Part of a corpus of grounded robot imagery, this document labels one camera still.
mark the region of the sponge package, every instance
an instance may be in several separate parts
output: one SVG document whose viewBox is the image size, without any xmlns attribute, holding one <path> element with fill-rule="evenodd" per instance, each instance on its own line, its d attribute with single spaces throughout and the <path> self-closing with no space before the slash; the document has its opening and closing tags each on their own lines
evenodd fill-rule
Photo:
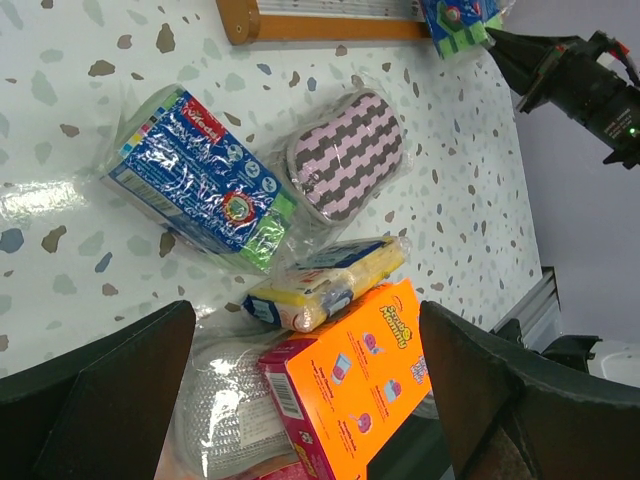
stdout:
<svg viewBox="0 0 640 480">
<path fill-rule="evenodd" d="M 102 181 L 225 266 L 271 268 L 297 201 L 189 92 L 154 94 L 119 130 Z"/>
<path fill-rule="evenodd" d="M 252 288 L 244 306 L 265 322 L 311 332 L 400 267 L 409 250 L 404 237 L 338 242 Z"/>
<path fill-rule="evenodd" d="M 377 92 L 341 98 L 320 120 L 289 137 L 286 176 L 311 215 L 326 226 L 348 223 L 400 169 L 403 128 Z"/>
</svg>

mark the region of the orange box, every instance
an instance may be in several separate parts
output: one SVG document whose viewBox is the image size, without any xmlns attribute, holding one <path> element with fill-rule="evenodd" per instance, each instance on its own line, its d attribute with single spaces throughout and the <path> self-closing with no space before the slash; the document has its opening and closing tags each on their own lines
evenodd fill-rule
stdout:
<svg viewBox="0 0 640 480">
<path fill-rule="evenodd" d="M 431 389 L 419 313 L 409 280 L 382 285 L 260 359 L 309 479 L 363 478 Z"/>
</svg>

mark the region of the yellow sponge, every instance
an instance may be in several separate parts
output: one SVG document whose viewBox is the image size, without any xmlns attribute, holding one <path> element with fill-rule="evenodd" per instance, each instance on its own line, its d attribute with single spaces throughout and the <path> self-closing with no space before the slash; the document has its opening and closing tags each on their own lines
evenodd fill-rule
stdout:
<svg viewBox="0 0 640 480">
<path fill-rule="evenodd" d="M 338 242 L 249 291 L 245 308 L 283 328 L 311 332 L 407 259 L 401 237 Z"/>
</svg>

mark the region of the gray wall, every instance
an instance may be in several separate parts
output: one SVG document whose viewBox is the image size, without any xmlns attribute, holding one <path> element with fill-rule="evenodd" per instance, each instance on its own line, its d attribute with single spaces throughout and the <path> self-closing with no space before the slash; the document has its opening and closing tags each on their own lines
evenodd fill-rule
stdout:
<svg viewBox="0 0 640 480">
<path fill-rule="evenodd" d="M 518 0 L 507 29 L 583 38 L 603 30 L 640 64 L 638 0 Z M 607 147 L 553 106 L 516 121 L 540 256 L 556 267 L 565 333 L 640 342 L 640 167 L 603 166 Z"/>
</svg>

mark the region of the speckled countertop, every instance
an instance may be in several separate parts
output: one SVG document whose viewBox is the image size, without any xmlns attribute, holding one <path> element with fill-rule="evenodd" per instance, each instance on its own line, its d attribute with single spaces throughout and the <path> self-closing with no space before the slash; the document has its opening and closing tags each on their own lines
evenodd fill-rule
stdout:
<svg viewBox="0 0 640 480">
<path fill-rule="evenodd" d="M 129 87 L 144 100 L 179 81 L 261 150 L 354 75 L 374 79 L 415 168 L 344 236 L 410 237 L 394 279 L 487 329 L 541 277 L 509 90 L 486 55 L 443 63 L 427 42 L 232 49 L 211 0 L 0 0 L 0 58 L 0 376 L 178 298 L 201 316 L 234 312 L 258 280 L 202 262 L 87 180 Z"/>
</svg>

